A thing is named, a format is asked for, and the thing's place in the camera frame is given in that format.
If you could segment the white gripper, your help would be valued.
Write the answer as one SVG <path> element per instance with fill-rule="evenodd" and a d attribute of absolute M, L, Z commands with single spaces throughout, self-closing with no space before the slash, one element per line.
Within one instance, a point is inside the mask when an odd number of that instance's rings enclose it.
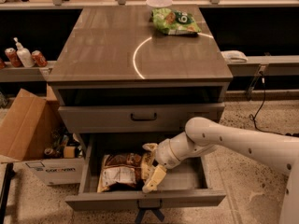
<path fill-rule="evenodd" d="M 155 191 L 166 176 L 166 169 L 173 169 L 180 165 L 180 160 L 175 156 L 169 139 L 164 140 L 159 145 L 147 143 L 142 146 L 147 151 L 154 151 L 155 160 L 159 163 L 150 169 L 149 178 L 146 180 L 142 191 L 150 193 Z"/>

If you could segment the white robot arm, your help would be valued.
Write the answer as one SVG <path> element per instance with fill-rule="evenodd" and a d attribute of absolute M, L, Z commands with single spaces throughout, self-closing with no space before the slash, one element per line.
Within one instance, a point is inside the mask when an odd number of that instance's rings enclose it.
<path fill-rule="evenodd" d="M 288 177 L 279 224 L 299 224 L 299 138 L 220 125 L 195 117 L 186 122 L 184 132 L 165 139 L 153 149 L 157 165 L 142 190 L 157 189 L 166 172 L 188 158 L 200 157 L 214 146 L 229 148 L 252 160 L 276 169 Z"/>

